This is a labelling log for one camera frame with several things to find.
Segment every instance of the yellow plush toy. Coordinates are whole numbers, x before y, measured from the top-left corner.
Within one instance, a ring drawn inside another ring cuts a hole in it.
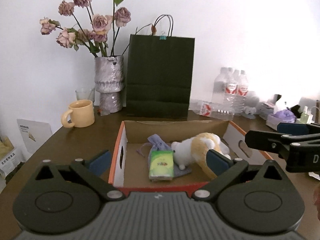
[[[173,142],[171,148],[173,150],[174,162],[179,166],[181,170],[184,170],[186,166],[197,163],[204,173],[210,178],[215,179],[217,175],[207,166],[206,156],[210,149],[214,149],[223,156],[230,158],[228,154],[223,154],[220,146],[222,147],[220,137],[213,133],[200,133],[195,137],[184,140],[181,143]],[[228,149],[224,146],[224,152],[228,153]]]

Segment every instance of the small plush figure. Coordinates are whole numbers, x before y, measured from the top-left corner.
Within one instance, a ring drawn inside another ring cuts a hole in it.
[[[210,179],[217,176],[207,166],[206,155],[208,150],[214,149],[231,159],[228,155],[230,153],[229,148],[221,143],[218,135],[213,133],[200,133],[180,143],[173,142],[171,148],[173,150],[173,160],[179,166],[179,169],[184,170],[190,164],[197,163]]]
[[[246,106],[244,107],[244,112],[246,114],[255,114],[257,112],[257,109],[255,107]]]

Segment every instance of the purple cloth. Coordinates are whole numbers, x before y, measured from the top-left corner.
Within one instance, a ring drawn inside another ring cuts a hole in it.
[[[149,169],[150,169],[151,152],[152,151],[172,151],[172,149],[157,134],[149,136],[148,137],[148,141],[149,142],[148,143],[144,143],[140,147],[140,149],[137,150],[137,152],[144,157],[143,153],[141,152],[142,147],[144,147],[146,145],[152,146],[152,148],[150,149],[150,152],[149,152],[149,156],[148,156],[148,166],[149,166]],[[185,170],[181,171],[176,163],[173,164],[173,172],[174,172],[174,177],[175,178],[181,177],[183,175],[187,175],[187,174],[191,173],[191,171],[192,170],[191,170],[190,167],[187,167]]]
[[[285,109],[285,110],[281,110],[279,112],[276,112],[275,114],[273,114],[272,116],[276,117],[276,118],[279,118],[283,121],[286,121],[286,122],[291,122],[291,123],[294,123],[296,121],[296,116],[294,115],[293,112],[291,112],[290,110],[288,109]]]

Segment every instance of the silver vase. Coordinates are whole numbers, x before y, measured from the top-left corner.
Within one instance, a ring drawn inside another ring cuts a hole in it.
[[[121,93],[101,93],[99,108],[107,113],[115,113],[122,109]]]
[[[95,58],[95,72],[97,92],[114,93],[124,88],[123,56]]]

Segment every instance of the yellow mug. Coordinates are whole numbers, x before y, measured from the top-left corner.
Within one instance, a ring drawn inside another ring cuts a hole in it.
[[[94,112],[91,100],[78,100],[69,105],[69,110],[61,116],[61,123],[66,128],[87,127],[94,123]]]

